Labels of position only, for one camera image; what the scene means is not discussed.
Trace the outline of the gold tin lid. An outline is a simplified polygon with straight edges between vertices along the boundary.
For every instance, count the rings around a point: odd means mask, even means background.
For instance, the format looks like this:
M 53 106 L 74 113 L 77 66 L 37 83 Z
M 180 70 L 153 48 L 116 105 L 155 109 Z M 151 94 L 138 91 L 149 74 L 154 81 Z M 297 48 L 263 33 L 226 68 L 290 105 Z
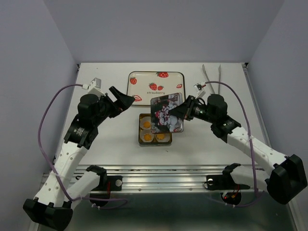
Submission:
M 170 114 L 172 109 L 182 103 L 183 98 L 181 93 L 152 98 L 150 100 L 151 132 L 153 134 L 183 132 L 183 120 Z

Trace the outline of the metal tongs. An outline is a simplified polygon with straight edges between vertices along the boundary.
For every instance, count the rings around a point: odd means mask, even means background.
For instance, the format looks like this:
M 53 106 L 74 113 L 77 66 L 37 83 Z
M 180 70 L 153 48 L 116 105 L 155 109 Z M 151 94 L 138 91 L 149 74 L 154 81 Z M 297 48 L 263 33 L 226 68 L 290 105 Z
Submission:
M 221 64 L 202 65 L 202 72 L 206 82 L 221 81 Z M 215 83 L 206 84 L 212 94 L 220 94 L 220 85 Z

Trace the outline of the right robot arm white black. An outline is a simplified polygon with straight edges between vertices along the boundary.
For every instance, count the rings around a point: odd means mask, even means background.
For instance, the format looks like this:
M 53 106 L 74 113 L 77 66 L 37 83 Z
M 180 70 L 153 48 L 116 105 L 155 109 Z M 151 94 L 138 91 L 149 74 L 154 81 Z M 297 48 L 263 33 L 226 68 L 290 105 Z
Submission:
M 190 121 L 198 118 L 210 123 L 213 134 L 226 144 L 237 148 L 251 158 L 253 165 L 244 167 L 233 163 L 219 175 L 206 178 L 206 189 L 221 191 L 228 204 L 240 202 L 230 192 L 254 189 L 267 192 L 276 202 L 285 205 L 308 186 L 303 161 L 293 154 L 287 156 L 253 137 L 227 113 L 224 98 L 212 94 L 207 101 L 189 96 L 184 103 L 170 110 L 170 114 Z

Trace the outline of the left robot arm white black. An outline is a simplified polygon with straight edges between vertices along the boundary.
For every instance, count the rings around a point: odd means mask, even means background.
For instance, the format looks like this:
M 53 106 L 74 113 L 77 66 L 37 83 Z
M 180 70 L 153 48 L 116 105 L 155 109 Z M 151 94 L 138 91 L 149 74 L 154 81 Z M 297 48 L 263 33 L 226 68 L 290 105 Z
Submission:
M 102 167 L 91 165 L 73 185 L 70 181 L 80 161 L 98 135 L 99 125 L 107 118 L 114 118 L 131 107 L 135 99 L 115 87 L 110 92 L 112 101 L 99 87 L 85 86 L 87 94 L 80 98 L 74 117 L 55 163 L 50 162 L 51 173 L 33 199 L 26 199 L 24 211 L 33 222 L 57 231 L 70 223 L 73 211 L 80 200 L 91 200 L 89 193 L 107 185 L 107 173 Z

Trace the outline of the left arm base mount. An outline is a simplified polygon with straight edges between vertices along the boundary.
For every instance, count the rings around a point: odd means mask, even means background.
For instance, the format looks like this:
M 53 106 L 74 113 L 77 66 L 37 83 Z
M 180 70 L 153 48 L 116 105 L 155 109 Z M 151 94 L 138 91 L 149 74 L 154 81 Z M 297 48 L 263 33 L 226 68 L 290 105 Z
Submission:
M 122 179 L 120 175 L 108 176 L 107 170 L 103 167 L 96 165 L 89 166 L 84 175 L 89 174 L 91 177 L 95 177 L 94 187 L 90 189 L 89 198 L 91 205 L 97 209 L 112 209 L 120 207 L 116 205 L 114 207 L 107 206 L 109 202 L 115 202 L 111 199 L 111 192 L 119 192 L 122 190 Z

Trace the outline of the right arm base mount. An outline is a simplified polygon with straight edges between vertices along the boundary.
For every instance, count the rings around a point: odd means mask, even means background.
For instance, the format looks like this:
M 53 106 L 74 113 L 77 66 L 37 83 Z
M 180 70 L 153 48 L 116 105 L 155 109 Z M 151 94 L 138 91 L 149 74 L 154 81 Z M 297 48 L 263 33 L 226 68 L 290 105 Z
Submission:
M 220 193 L 226 205 L 237 206 L 242 200 L 241 190 L 249 190 L 250 186 L 237 184 L 229 175 L 208 175 L 203 187 L 209 191 Z

